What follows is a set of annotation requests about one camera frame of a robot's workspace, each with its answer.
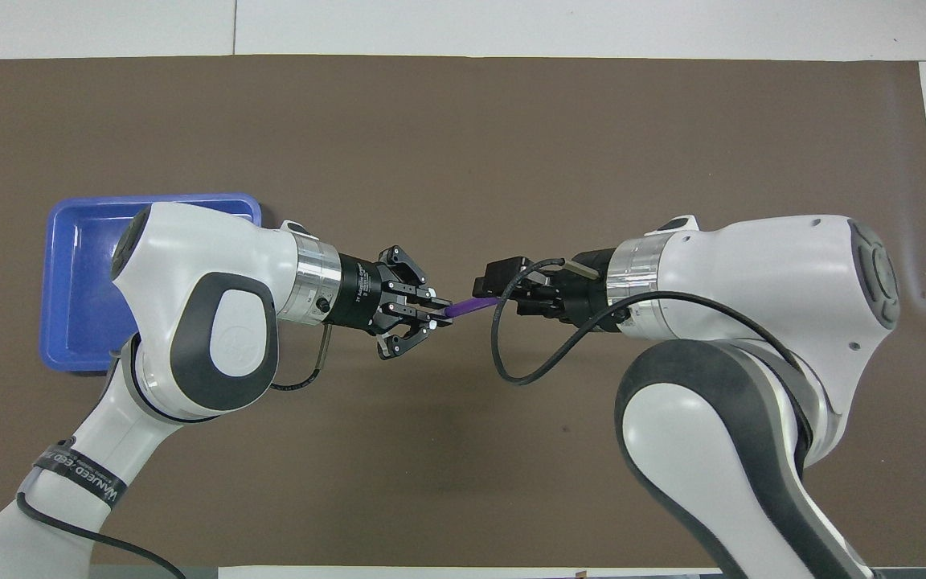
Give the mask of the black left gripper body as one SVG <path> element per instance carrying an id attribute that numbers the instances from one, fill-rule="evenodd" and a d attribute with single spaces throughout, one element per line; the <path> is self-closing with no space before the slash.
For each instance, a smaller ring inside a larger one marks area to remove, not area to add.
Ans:
<path id="1" fill-rule="evenodd" d="M 391 269 L 381 254 L 378 261 L 364 261 L 339 253 L 341 279 L 337 297 L 326 315 L 328 325 L 353 327 L 367 333 L 386 333 L 398 318 L 382 311 L 382 304 L 394 299 L 387 293 L 393 279 Z"/>

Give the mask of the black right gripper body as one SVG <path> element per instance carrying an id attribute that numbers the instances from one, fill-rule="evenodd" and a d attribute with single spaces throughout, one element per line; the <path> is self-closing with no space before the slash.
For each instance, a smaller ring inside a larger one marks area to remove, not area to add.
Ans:
<path id="1" fill-rule="evenodd" d="M 574 326 L 582 326 L 596 312 L 607 307 L 605 279 L 615 248 L 603 248 L 577 253 L 571 260 L 594 269 L 600 276 L 596 280 L 559 269 L 547 274 L 551 280 L 552 305 L 544 318 L 556 319 Z"/>

